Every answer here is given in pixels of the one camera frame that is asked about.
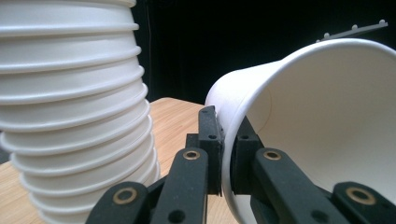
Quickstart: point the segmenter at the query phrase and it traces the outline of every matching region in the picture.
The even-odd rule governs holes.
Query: wood grain
[[[187,133],[198,133],[198,111],[202,105],[162,98],[150,104],[153,133],[161,175],[167,175],[175,154],[185,146]],[[19,183],[19,173],[10,162],[0,165],[0,224],[44,223]],[[207,223],[237,223],[224,198],[208,196]]]

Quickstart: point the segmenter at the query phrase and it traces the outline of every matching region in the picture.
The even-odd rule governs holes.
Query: black background
[[[258,0],[137,1],[140,64],[148,100],[174,97],[199,104],[221,76],[280,60],[337,34],[385,20],[389,26],[358,38],[396,49],[393,1],[269,2]]]

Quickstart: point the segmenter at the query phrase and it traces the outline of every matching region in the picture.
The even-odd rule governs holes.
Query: stack of cups
[[[84,223],[111,186],[159,178],[134,4],[0,2],[0,142],[48,223]]]

